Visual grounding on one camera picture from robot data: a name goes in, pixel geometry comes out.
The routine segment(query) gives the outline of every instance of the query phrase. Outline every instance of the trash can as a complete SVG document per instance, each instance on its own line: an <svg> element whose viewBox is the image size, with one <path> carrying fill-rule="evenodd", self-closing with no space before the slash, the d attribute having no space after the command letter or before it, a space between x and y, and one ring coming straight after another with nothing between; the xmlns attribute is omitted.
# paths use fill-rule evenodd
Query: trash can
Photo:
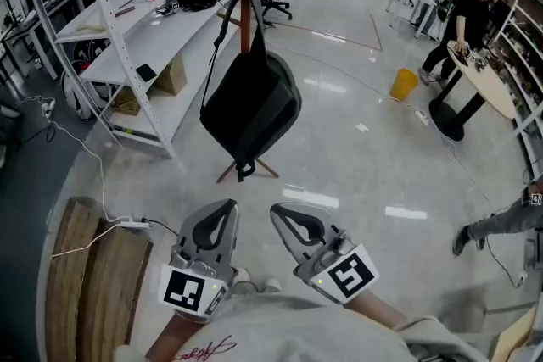
<svg viewBox="0 0 543 362"><path fill-rule="evenodd" d="M394 85L390 89L390 96L404 101L413 89L417 87L418 76L411 70L402 68L398 71Z"/></svg>

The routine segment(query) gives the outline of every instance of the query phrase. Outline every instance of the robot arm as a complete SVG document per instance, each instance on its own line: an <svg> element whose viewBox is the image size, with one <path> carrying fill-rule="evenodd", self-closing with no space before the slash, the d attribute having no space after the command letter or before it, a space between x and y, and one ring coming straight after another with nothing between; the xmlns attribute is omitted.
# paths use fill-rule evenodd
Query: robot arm
<svg viewBox="0 0 543 362"><path fill-rule="evenodd" d="M294 274L338 304L369 288L379 273L366 249L350 240L325 209L305 203L276 203L271 222L298 262ZM294 227L303 226L307 237Z"/></svg>
<svg viewBox="0 0 543 362"><path fill-rule="evenodd" d="M160 275L159 301L187 320L207 323L227 295L238 234L238 204L225 199L206 205L182 223L171 262Z"/></svg>

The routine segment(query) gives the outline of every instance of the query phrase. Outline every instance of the round wooden table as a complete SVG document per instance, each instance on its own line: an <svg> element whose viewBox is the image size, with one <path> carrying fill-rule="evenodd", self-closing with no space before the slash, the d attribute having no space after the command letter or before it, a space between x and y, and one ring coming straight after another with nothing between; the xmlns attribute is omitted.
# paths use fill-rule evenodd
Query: round wooden table
<svg viewBox="0 0 543 362"><path fill-rule="evenodd" d="M498 74L489 65L486 65L484 69L478 72L473 61L469 59L467 59L467 65L464 65L455 55L455 44L455 41L449 41L447 44L449 56L456 64L454 75L441 94L430 102L429 108L430 115L439 130L453 141L459 142L464 138L464 124L479 110L484 102L490 104L496 112L509 120L515 117L516 110L511 96ZM443 100L449 95L449 92L455 87L462 75L465 75L471 81L472 85L477 89L477 93L457 113Z"/></svg>

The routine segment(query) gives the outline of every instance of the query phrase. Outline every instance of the red floor line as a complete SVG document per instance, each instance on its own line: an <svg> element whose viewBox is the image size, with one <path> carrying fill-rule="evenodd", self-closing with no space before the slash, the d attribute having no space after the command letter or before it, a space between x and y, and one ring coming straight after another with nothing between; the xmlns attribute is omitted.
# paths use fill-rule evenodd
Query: red floor line
<svg viewBox="0 0 543 362"><path fill-rule="evenodd" d="M381 44L381 38L379 37L379 32L377 31L377 26L375 25L375 19L373 18L373 14L370 14L370 17L372 17L373 29L375 29L375 35L377 35L377 41L379 43L379 46L381 47L379 51L382 52L383 44Z"/></svg>
<svg viewBox="0 0 543 362"><path fill-rule="evenodd" d="M372 23L373 23L373 28L375 29L375 34L377 35L377 40L379 42L379 46L381 48L377 48L377 47L373 47L373 46L368 46L367 44L362 44L361 42L357 42L357 41L352 41L352 40L349 40L347 38L343 38L345 39L347 42L352 42L353 44L356 44L358 46L363 46L363 47L367 47L367 48L371 48L372 50L378 50L379 52L382 52L383 51L383 46L381 45L381 39L379 38L379 34L377 32L377 27L375 27L375 21L373 21L373 17L372 17ZM307 29L306 27L300 27L300 26L295 26L295 25L288 25L286 23L277 23L275 21L272 21L272 24L273 25L281 25L281 26L286 26L286 27L292 27L292 28L295 28L295 29L300 29L301 31L308 31L308 32L318 32L318 33L322 33L323 35L328 35L328 36L335 36L335 35L332 35L331 33L327 33L327 32L323 32L323 31L318 31L317 29Z"/></svg>

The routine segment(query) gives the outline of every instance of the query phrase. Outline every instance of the black backpack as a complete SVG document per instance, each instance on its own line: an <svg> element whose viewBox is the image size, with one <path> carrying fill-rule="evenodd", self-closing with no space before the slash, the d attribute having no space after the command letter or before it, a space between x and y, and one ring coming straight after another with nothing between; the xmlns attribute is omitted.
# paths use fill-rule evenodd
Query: black backpack
<svg viewBox="0 0 543 362"><path fill-rule="evenodd" d="M302 106L294 77L287 63L266 51L260 0L250 0L255 11L255 38L248 53L240 53L221 84L204 104L219 46L225 38L228 19L238 0L232 0L215 40L210 74L205 84L200 121L236 162L238 181L255 172L255 159L284 135L298 118Z"/></svg>

